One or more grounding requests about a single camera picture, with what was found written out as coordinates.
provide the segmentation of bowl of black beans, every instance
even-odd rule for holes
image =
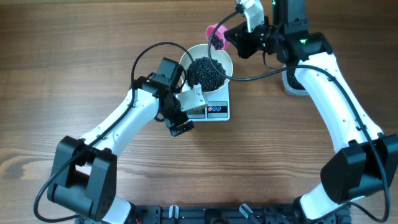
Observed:
[[[228,84],[229,79],[220,75],[211,65],[207,49],[208,44],[199,44],[188,49],[195,61],[195,66],[187,54],[182,56],[180,65],[184,67],[187,74],[187,77],[185,77],[184,73],[181,75],[181,79],[183,81],[185,80],[182,91],[191,89],[197,82],[200,83],[202,90],[209,95],[217,92]],[[232,60],[224,50],[215,50],[212,48],[211,57],[218,71],[226,76],[232,77]]]

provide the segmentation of scale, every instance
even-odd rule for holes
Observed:
[[[200,110],[188,110],[188,118],[190,121],[227,121],[229,120],[229,86],[228,84],[215,93],[207,96],[209,104]]]

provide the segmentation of white bowl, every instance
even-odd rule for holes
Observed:
[[[209,57],[207,54],[207,47],[208,44],[199,44],[196,46],[191,47],[190,49],[188,49],[188,52],[192,55],[192,58],[198,59],[198,58],[202,58],[202,57]],[[229,77],[232,77],[232,73],[233,73],[233,64],[232,64],[232,60],[231,57],[228,55],[228,53],[225,50],[215,50],[213,47],[211,48],[211,57],[212,59],[217,60],[219,63],[221,63],[223,65],[223,68],[225,69],[225,74]],[[188,70],[189,65],[191,64],[191,60],[189,58],[189,56],[187,55],[187,53],[184,53],[184,55],[182,56],[181,60],[180,60],[180,65],[182,65],[184,67],[185,70]],[[184,80],[184,74],[182,73],[181,75],[181,79]],[[226,86],[229,82],[229,79],[225,79],[224,81],[224,85],[220,86],[217,90],[214,91],[207,91],[205,92],[207,95],[215,93],[217,91],[219,91],[220,89],[222,89],[224,86]],[[189,90],[190,87],[188,86],[188,83],[184,84],[182,91],[186,91]]]

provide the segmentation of wooden table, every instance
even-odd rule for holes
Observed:
[[[57,143],[80,137],[120,104],[142,50],[161,41],[204,43],[207,25],[233,6],[232,0],[1,6],[0,223],[39,223],[32,204]],[[270,2],[265,10],[271,15]],[[398,133],[397,10],[395,0],[307,1],[310,30],[326,35],[346,81],[386,134]],[[243,60],[233,47],[228,53],[234,76],[269,71],[260,54]],[[136,74],[181,55],[157,47]],[[273,56],[267,62],[282,66]],[[280,75],[229,86],[228,122],[197,123],[177,138],[164,124],[145,126],[119,159],[118,195],[138,205],[289,203],[319,184],[334,152],[311,99],[286,95]],[[389,223],[397,223],[396,180],[391,200]],[[361,203],[381,216],[382,193]],[[71,214],[46,199],[40,212]],[[352,212],[354,223],[372,223]]]

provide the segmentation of pink cup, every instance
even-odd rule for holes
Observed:
[[[214,25],[210,25],[210,26],[207,27],[207,29],[206,29],[206,38],[207,38],[207,41],[209,41],[210,36],[211,36],[211,34],[213,33],[213,31],[214,31],[214,29],[216,28],[217,25],[218,25],[218,24],[214,24]],[[227,29],[224,25],[221,25],[221,26],[218,28],[218,30],[216,31],[216,34],[215,34],[215,35],[216,35],[218,38],[220,38],[220,40],[223,41],[223,43],[224,43],[224,47],[223,47],[222,49],[220,49],[220,50],[225,50],[225,49],[229,46],[229,44],[230,44],[230,42],[227,41],[227,40],[225,39],[225,37],[224,37],[224,33],[225,33],[227,30],[228,30],[228,29]]]

